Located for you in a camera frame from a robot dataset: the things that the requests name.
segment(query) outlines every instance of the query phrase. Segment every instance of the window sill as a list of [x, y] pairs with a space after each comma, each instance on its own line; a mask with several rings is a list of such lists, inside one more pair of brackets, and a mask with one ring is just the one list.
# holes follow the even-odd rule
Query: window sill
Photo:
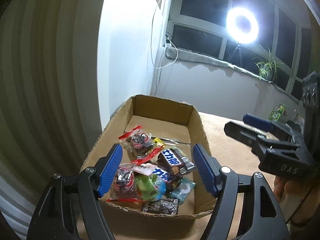
[[[165, 54], [165, 57], [168, 60], [175, 60], [175, 58], [177, 56], [176, 49], [173, 48], [173, 47], [166, 47], [164, 54]], [[247, 75], [249, 75], [251, 77], [254, 77], [254, 78], [259, 78], [260, 81], [262, 81], [262, 82], [268, 82], [269, 84], [273, 85], [278, 90], [280, 90], [281, 92], [285, 93], [287, 96], [292, 98], [295, 102], [299, 103], [299, 100], [297, 98], [295, 98], [294, 96], [288, 94], [285, 90], [283, 90], [281, 87], [278, 87], [272, 81], [269, 81], [267, 79], [261, 78], [258, 75], [254, 74], [254, 73], [252, 73], [252, 72], [250, 72], [250, 71], [248, 71], [246, 69], [240, 68], [240, 67], [238, 67], [236, 65], [232, 65], [232, 64], [230, 64], [230, 63], [228, 63], [226, 61], [219, 60], [219, 59], [216, 59], [214, 57], [210, 57], [210, 56], [206, 56], [206, 55], [201, 55], [201, 54], [194, 53], [194, 52], [185, 51], [183, 49], [178, 49], [177, 61], [205, 64], [205, 65], [210, 65], [210, 66], [220, 67], [220, 68], [230, 67], [234, 71], [245, 73], [245, 74], [247, 74]]]

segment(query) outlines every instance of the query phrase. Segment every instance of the window pane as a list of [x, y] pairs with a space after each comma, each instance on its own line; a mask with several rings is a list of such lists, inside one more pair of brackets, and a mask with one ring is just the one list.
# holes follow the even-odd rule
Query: window pane
[[225, 27], [227, 10], [228, 0], [182, 0], [180, 14]]
[[294, 45], [296, 41], [296, 25], [279, 9], [279, 35], [276, 56], [292, 66]]
[[281, 87], [283, 90], [287, 88], [287, 84], [289, 81], [289, 76], [284, 73], [280, 68], [277, 68], [276, 76], [274, 79], [274, 83]]
[[246, 8], [255, 16], [259, 26], [256, 43], [266, 50], [272, 49], [275, 27], [275, 7], [268, 0], [233, 0], [233, 7]]
[[[236, 51], [232, 59], [228, 60], [229, 56], [235, 50], [237, 43], [228, 40], [226, 51], [224, 53], [223, 60], [232, 63], [233, 65], [240, 67], [240, 56], [239, 51]], [[248, 50], [244, 47], [241, 47], [241, 58], [242, 58], [242, 68], [249, 70], [252, 73], [259, 74], [258, 67], [255, 65], [255, 62], [259, 61], [258, 59], [253, 59], [255, 57], [259, 57], [259, 55], [255, 54], [251, 50]]]
[[188, 49], [218, 58], [222, 38], [202, 31], [175, 25], [173, 28], [172, 42], [177, 48]]
[[301, 55], [297, 77], [303, 79], [308, 75], [311, 59], [311, 30], [302, 28]]
[[302, 96], [302, 84], [301, 82], [299, 82], [298, 80], [296, 80], [294, 82], [294, 86], [291, 92], [291, 95], [293, 95], [295, 98], [297, 98], [298, 100], [301, 99]]

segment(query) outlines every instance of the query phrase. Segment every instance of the window frame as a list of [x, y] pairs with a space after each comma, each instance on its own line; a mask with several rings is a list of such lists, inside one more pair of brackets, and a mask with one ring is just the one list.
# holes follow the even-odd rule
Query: window frame
[[[301, 42], [302, 42], [302, 28], [306, 28], [306, 26], [301, 26], [297, 20], [294, 19], [294, 16], [290, 15], [286, 12], [285, 8], [280, 8], [289, 18], [294, 22], [296, 26], [296, 33], [295, 33], [295, 47], [294, 47], [294, 54], [293, 54], [293, 63], [292, 67], [290, 68], [287, 64], [285, 64], [282, 60], [275, 56], [276, 48], [278, 43], [278, 35], [279, 35], [279, 7], [273, 1], [270, 1], [274, 5], [275, 10], [275, 24], [274, 24], [274, 33], [273, 33], [273, 43], [271, 48], [271, 55], [275, 57], [275, 61], [282, 63], [279, 64], [278, 67], [289, 76], [288, 84], [286, 86], [285, 91], [291, 95], [292, 89], [294, 86], [295, 81], [302, 82], [302, 79], [297, 77], [297, 72], [299, 68], [300, 62], [300, 54], [301, 54]], [[228, 11], [232, 8], [233, 0], [228, 0]], [[213, 34], [222, 38], [222, 43], [220, 46], [220, 53], [219, 59], [223, 60], [224, 53], [226, 50], [227, 40], [235, 41], [228, 33], [225, 27], [216, 25], [211, 22], [207, 22], [201, 19], [193, 18], [190, 16], [185, 16], [180, 14], [182, 6], [182, 0], [172, 0], [170, 11], [169, 11], [169, 18], [166, 31], [172, 35], [173, 28], [175, 25], [179, 25], [182, 27], [187, 27], [195, 30], [200, 30], [209, 34]], [[259, 56], [266, 58], [269, 55], [269, 52], [265, 50], [262, 46], [257, 43], [250, 43], [250, 44], [241, 44], [241, 46], [251, 50], [252, 52], [258, 54]]]

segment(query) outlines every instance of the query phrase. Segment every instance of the beige tabletop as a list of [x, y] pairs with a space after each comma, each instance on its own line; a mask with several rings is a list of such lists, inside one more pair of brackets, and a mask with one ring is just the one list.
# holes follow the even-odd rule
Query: beige tabletop
[[[211, 114], [200, 113], [204, 130], [207, 135], [212, 156], [217, 158], [222, 166], [228, 166], [236, 173], [252, 175], [255, 171], [259, 171], [258, 158], [251, 153], [251, 148], [242, 143], [227, 137], [223, 131], [224, 125], [230, 119], [219, 117]], [[274, 176], [263, 173], [271, 188], [273, 189]], [[236, 210], [232, 222], [228, 239], [236, 237], [239, 226], [241, 209], [243, 202], [243, 194], [238, 194]], [[106, 220], [117, 240], [128, 239], [185, 239], [198, 240], [210, 219], [210, 215], [196, 220], [180, 220], [174, 223], [174, 228], [170, 226], [168, 220], [152, 219], [147, 216], [141, 216], [139, 221], [134, 221], [136, 217], [132, 214], [121, 218], [121, 225], [115, 221], [115, 214], [108, 211]], [[79, 226], [80, 236], [87, 239], [83, 232], [83, 227]]]

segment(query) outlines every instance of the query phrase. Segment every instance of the cardboard box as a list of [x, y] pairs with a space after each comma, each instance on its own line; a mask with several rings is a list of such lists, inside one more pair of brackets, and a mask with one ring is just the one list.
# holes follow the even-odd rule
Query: cardboard box
[[[119, 136], [137, 125], [142, 125], [142, 130], [145, 133], [152, 133], [152, 136], [177, 139], [183, 142], [184, 144], [179, 144], [178, 147], [188, 155], [189, 159], [191, 159], [190, 144], [201, 143], [210, 155], [209, 144], [199, 113], [193, 106], [167, 99], [137, 95], [129, 98], [109, 121], [85, 160], [82, 170], [88, 166], [94, 166], [100, 157], [109, 152], [114, 143], [118, 143]], [[128, 163], [132, 160], [124, 150], [121, 163]], [[118, 215], [129, 212], [143, 216], [168, 216], [173, 219], [184, 220], [198, 219], [210, 214], [215, 199], [205, 190], [197, 171], [188, 174], [187, 177], [196, 182], [197, 185], [184, 203], [179, 206], [177, 215], [157, 215], [141, 212], [141, 203], [109, 203], [103, 201], [109, 198], [109, 193], [106, 193], [100, 201], [102, 210], [112, 208], [114, 209], [113, 212], [119, 212]]]

